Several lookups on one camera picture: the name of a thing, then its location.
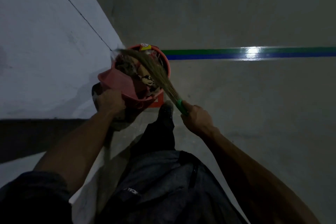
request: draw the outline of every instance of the black pants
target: black pants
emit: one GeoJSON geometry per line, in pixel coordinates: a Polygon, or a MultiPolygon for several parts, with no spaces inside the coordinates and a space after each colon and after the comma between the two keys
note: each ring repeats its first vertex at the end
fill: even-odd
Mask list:
{"type": "Polygon", "coordinates": [[[158,118],[148,124],[141,139],[130,149],[131,158],[153,151],[175,150],[173,129],[174,123],[170,118],[158,118]]]}

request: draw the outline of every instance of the black shoe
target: black shoe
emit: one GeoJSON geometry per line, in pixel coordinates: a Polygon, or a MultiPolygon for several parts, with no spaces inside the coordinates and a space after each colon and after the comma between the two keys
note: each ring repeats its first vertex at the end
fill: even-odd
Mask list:
{"type": "Polygon", "coordinates": [[[159,114],[157,116],[157,119],[169,119],[172,120],[173,119],[173,111],[174,111],[174,105],[173,102],[171,102],[170,100],[166,101],[159,110],[159,114]]]}

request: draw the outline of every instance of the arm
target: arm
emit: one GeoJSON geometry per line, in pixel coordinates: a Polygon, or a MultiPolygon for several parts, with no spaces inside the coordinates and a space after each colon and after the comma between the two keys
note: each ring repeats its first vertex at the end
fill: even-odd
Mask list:
{"type": "Polygon", "coordinates": [[[290,188],[213,126],[207,111],[186,101],[183,104],[189,112],[187,117],[181,115],[183,123],[211,150],[251,224],[319,224],[314,214],[290,188]]]}
{"type": "Polygon", "coordinates": [[[118,91],[107,90],[97,101],[99,111],[48,150],[34,168],[35,171],[60,174],[71,195],[84,184],[103,147],[111,121],[125,108],[121,92],[118,91]]]}

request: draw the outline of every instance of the green broom handle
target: green broom handle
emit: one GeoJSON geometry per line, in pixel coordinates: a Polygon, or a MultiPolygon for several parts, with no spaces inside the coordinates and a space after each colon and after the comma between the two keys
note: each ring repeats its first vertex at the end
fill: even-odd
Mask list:
{"type": "Polygon", "coordinates": [[[189,113],[187,111],[187,109],[184,107],[183,103],[182,103],[182,99],[179,99],[176,102],[176,107],[180,110],[180,112],[184,115],[184,116],[188,116],[189,113]]]}

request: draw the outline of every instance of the leg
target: leg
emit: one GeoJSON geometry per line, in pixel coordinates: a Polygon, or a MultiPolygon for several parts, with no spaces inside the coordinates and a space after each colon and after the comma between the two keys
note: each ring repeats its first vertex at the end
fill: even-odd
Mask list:
{"type": "Polygon", "coordinates": [[[175,150],[172,114],[173,104],[167,101],[161,106],[157,120],[147,125],[141,139],[130,149],[131,158],[153,151],[175,150]]]}

